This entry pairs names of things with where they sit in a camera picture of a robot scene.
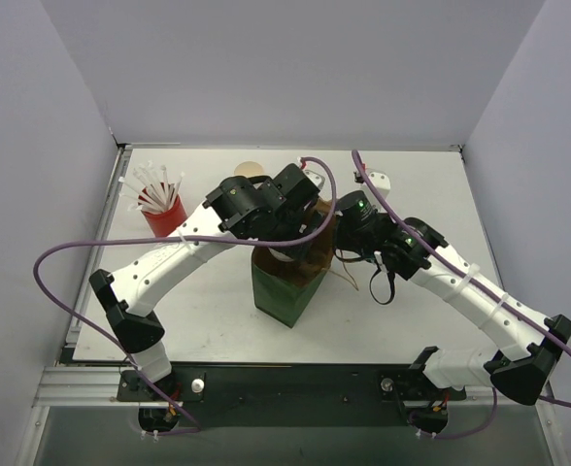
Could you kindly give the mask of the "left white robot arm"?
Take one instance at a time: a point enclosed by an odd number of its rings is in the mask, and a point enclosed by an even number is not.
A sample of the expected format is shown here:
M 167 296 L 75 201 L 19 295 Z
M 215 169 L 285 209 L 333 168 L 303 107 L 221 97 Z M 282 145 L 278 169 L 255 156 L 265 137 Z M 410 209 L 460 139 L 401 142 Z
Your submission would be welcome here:
M 159 246 L 114 272 L 95 271 L 92 291 L 122 349 L 142 372 L 152 399 L 173 390 L 172 365 L 156 304 L 210 259 L 241 241 L 260 243 L 280 260 L 304 257 L 326 216 L 313 213 L 325 178 L 295 164 L 275 177 L 224 179 Z

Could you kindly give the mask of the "green paper takeout bag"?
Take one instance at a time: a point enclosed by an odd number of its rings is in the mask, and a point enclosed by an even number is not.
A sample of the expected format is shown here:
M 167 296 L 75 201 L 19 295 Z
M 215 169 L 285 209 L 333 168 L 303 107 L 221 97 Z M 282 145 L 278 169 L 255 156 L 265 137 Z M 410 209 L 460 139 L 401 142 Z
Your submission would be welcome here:
M 312 241 L 278 249 L 293 262 L 276 260 L 268 248 L 252 251 L 252 294 L 263 313 L 291 328 L 319 289 L 333 257 L 337 217 Z

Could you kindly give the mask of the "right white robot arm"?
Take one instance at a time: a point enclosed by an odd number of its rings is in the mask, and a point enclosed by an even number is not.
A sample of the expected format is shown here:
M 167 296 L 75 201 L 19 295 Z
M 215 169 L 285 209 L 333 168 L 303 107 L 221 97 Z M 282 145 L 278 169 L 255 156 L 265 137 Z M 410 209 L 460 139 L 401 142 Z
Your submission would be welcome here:
M 376 264 L 392 280 L 402 278 L 430 291 L 491 339 L 484 348 L 432 352 L 423 373 L 433 385 L 456 390 L 490 386 L 519 404 L 536 403 L 562 354 L 543 333 L 567 342 L 569 318 L 546 316 L 521 305 L 428 224 L 407 218 L 407 225 L 422 237 L 417 241 L 379 212 L 361 190 L 342 197 L 337 210 L 337 249 Z

